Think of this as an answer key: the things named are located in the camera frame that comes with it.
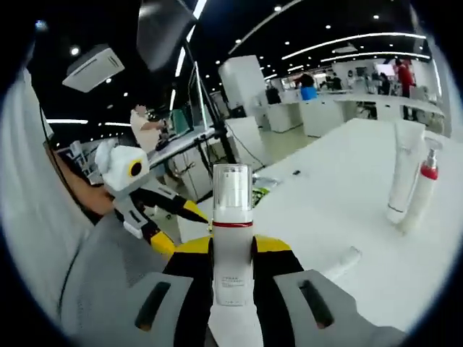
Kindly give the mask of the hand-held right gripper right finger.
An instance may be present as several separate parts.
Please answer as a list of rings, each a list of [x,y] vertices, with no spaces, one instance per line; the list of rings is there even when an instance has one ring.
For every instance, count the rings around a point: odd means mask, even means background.
[[[254,289],[265,346],[400,346],[404,332],[377,326],[353,296],[316,270],[304,270],[291,247],[256,235]]]

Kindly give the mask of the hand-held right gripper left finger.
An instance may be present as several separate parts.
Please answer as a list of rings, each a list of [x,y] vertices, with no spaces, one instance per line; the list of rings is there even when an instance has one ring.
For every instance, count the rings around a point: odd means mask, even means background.
[[[68,278],[76,346],[204,346],[212,306],[206,252],[169,262],[132,236],[90,239]]]

